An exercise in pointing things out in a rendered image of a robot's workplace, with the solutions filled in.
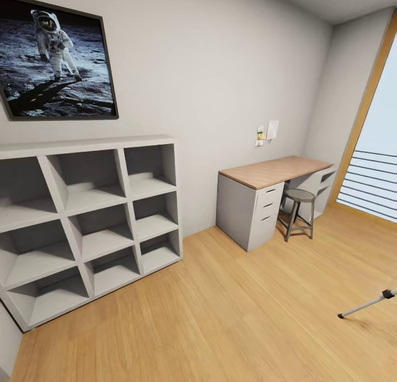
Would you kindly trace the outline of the camera tripod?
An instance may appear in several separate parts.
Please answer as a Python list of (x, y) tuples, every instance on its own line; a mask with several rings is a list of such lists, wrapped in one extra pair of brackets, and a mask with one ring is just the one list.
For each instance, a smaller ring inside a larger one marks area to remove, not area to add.
[(395, 289), (393, 291), (387, 289), (387, 290), (383, 291), (382, 293), (383, 293), (383, 296), (381, 296), (379, 298), (376, 298), (376, 299), (374, 299), (374, 300), (372, 300), (372, 301), (370, 301), (370, 302), (368, 302), (366, 304), (363, 304), (363, 305), (361, 305), (361, 306), (359, 306), (357, 308), (354, 308), (354, 309), (352, 309), (352, 310), (350, 310), (348, 312), (345, 312), (344, 314), (339, 314), (339, 318), (342, 319), (342, 318), (344, 318), (345, 316), (347, 316), (349, 314), (352, 314), (352, 313), (354, 313), (354, 312), (356, 312), (358, 310), (361, 310), (361, 309), (363, 309), (365, 307), (369, 307), (369, 306), (371, 306), (371, 305), (373, 305), (375, 303), (378, 303), (378, 302), (380, 302), (380, 301), (382, 301), (384, 299), (393, 298), (395, 295), (397, 295), (397, 289)]

